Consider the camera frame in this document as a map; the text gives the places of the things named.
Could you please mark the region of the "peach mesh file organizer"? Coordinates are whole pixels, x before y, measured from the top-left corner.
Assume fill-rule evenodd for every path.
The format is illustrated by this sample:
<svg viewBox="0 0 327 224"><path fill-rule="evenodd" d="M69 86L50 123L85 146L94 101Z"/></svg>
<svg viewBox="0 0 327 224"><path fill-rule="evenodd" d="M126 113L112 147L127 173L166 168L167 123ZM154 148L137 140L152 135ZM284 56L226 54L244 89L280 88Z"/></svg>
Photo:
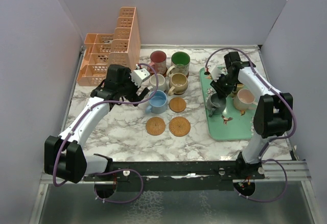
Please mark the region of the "peach mesh file organizer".
<svg viewBox="0 0 327 224"><path fill-rule="evenodd" d="M84 58L77 76L79 86L98 86L111 64L134 70L139 62L141 39L136 7L120 8L112 34L88 33Z"/></svg>

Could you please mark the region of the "yellow mug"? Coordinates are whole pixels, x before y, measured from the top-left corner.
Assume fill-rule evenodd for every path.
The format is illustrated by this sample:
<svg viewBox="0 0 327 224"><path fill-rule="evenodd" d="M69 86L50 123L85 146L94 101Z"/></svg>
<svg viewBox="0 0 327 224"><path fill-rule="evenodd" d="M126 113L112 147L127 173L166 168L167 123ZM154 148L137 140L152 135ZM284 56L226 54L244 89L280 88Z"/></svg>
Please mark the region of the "yellow mug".
<svg viewBox="0 0 327 224"><path fill-rule="evenodd" d="M238 93L243 88L244 88L244 84L236 84L233 93Z"/></svg>

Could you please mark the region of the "mint green tray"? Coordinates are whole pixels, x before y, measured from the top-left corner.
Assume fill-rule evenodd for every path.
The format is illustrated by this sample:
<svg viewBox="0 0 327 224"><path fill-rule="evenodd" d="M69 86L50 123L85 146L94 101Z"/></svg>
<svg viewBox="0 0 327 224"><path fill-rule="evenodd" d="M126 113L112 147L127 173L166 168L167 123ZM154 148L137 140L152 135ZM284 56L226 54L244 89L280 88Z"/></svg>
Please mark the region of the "mint green tray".
<svg viewBox="0 0 327 224"><path fill-rule="evenodd" d="M209 116L209 109L205 109L208 131L214 140L249 140L253 136L256 105L252 103L242 112L234 107L233 99L232 95L226 98L226 108L222 113Z"/></svg>

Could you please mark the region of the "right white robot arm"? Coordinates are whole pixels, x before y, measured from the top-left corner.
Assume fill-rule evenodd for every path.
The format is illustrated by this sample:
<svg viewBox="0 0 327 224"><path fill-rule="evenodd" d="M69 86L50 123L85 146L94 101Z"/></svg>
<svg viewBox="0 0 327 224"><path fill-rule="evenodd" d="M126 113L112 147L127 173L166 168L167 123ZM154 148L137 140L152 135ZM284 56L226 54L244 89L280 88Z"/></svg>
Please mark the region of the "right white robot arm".
<svg viewBox="0 0 327 224"><path fill-rule="evenodd" d="M254 134L246 148L239 153L235 165L236 175L245 179L261 167L262 156L271 142L286 139L286 132L294 134L296 118L292 110L292 95L275 89L259 74L250 59L242 61L240 49L231 47L229 51L224 56L226 74L208 65L205 71L212 77L210 86L219 100L227 98L236 85L242 83L259 102L253 118Z"/></svg>

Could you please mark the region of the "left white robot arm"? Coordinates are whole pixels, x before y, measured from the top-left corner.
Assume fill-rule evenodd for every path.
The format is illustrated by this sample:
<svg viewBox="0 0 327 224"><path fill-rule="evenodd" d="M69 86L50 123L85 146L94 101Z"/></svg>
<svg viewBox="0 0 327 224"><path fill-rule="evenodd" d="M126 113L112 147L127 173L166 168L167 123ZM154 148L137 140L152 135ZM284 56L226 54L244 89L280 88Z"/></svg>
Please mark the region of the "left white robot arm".
<svg viewBox="0 0 327 224"><path fill-rule="evenodd" d="M106 78L91 92L90 98L73 123L58 136L49 136L44 143L44 172L64 182L78 183L86 175L96 174L105 181L111 178L112 159L94 154L86 156L83 147L100 120L114 105L138 106L147 101L149 89L137 93L141 84L150 78L151 66L136 65L135 70L111 64Z"/></svg>

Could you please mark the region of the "woven rattan coaster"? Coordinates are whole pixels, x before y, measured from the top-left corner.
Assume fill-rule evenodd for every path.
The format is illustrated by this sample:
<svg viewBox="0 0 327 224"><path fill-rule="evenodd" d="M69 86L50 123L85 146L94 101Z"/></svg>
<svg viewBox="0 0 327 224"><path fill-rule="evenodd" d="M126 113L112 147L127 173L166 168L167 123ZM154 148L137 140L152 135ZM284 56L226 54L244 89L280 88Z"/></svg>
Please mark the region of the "woven rattan coaster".
<svg viewBox="0 0 327 224"><path fill-rule="evenodd" d="M182 137L190 132L191 124L185 117L174 117L169 122L169 130L174 136Z"/></svg>
<svg viewBox="0 0 327 224"><path fill-rule="evenodd" d="M158 136L166 129L164 120L160 117L152 117L146 122L146 131L148 134Z"/></svg>

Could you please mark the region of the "green mug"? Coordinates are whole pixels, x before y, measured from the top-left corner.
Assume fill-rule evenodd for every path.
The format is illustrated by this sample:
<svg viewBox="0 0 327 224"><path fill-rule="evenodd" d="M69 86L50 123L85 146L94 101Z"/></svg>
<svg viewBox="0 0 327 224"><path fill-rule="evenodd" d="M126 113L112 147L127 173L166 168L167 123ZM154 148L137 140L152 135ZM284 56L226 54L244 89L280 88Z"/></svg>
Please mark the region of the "green mug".
<svg viewBox="0 0 327 224"><path fill-rule="evenodd" d="M171 77L175 73L189 76L190 56L185 52L176 52L171 56L171 67L167 70L166 76Z"/></svg>

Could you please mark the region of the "beige speckled mug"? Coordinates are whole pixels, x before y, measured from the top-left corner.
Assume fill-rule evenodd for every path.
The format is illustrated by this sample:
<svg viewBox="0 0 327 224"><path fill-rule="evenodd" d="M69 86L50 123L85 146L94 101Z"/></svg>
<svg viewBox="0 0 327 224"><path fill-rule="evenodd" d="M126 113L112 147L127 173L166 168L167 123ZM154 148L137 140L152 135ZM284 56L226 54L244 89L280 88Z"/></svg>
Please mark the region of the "beige speckled mug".
<svg viewBox="0 0 327 224"><path fill-rule="evenodd" d="M168 95L181 95L188 88L188 79L182 73L175 73L170 77Z"/></svg>

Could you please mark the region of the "grey mug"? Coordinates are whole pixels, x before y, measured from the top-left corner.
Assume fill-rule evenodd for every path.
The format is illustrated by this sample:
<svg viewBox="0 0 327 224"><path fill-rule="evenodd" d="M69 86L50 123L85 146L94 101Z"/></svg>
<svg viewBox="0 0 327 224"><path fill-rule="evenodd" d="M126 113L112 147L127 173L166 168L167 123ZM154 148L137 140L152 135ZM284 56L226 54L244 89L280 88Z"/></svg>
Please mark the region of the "grey mug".
<svg viewBox="0 0 327 224"><path fill-rule="evenodd" d="M208 116L221 115L226 108L226 98L219 97L216 93L210 95L206 101Z"/></svg>

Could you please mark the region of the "light wooden front coaster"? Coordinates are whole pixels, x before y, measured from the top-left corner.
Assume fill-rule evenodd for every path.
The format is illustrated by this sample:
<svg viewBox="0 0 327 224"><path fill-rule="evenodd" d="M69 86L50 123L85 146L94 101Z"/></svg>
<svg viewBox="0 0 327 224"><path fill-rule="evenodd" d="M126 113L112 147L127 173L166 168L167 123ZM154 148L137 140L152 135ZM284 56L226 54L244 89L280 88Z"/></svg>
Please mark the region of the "light wooden front coaster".
<svg viewBox="0 0 327 224"><path fill-rule="evenodd" d="M172 111L179 113L186 109L186 102L183 98L175 97L170 100L169 107Z"/></svg>

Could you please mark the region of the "light blue mug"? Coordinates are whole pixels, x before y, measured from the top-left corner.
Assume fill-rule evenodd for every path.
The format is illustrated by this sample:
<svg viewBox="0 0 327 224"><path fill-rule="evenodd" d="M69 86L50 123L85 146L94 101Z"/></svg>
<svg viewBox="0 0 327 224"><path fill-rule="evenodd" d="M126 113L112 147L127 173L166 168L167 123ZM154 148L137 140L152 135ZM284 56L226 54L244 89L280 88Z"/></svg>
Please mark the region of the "light blue mug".
<svg viewBox="0 0 327 224"><path fill-rule="evenodd" d="M156 92L152 91L150 96L152 98L149 99L149 105L146 107L145 112L154 114L164 113L168 107L167 95L163 91L158 90Z"/></svg>

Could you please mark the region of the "white cream mug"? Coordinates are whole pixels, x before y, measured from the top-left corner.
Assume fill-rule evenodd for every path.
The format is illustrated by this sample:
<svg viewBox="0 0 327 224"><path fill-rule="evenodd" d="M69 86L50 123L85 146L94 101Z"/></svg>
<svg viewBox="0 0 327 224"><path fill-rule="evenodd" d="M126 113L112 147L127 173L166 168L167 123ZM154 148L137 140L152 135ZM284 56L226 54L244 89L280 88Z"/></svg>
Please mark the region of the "white cream mug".
<svg viewBox="0 0 327 224"><path fill-rule="evenodd" d="M148 85L148 88L151 90L151 91L154 91L155 90L155 87L157 87L157 90L160 90L160 91L163 91L165 92L166 89L167 89L167 82L166 82L166 78L161 75L161 74L157 74L157 78L155 75L152 75L150 80L149 80L149 85Z"/></svg>

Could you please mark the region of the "red pink mug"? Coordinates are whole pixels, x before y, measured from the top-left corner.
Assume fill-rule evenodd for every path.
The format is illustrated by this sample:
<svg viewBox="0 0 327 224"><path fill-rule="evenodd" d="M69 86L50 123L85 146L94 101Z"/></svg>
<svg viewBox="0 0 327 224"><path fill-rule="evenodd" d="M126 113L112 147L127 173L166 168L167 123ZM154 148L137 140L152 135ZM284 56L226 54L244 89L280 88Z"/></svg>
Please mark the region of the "red pink mug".
<svg viewBox="0 0 327 224"><path fill-rule="evenodd" d="M154 68L156 73L161 74L163 76L166 75L167 72L167 55L163 51L154 51L150 55L150 66Z"/></svg>

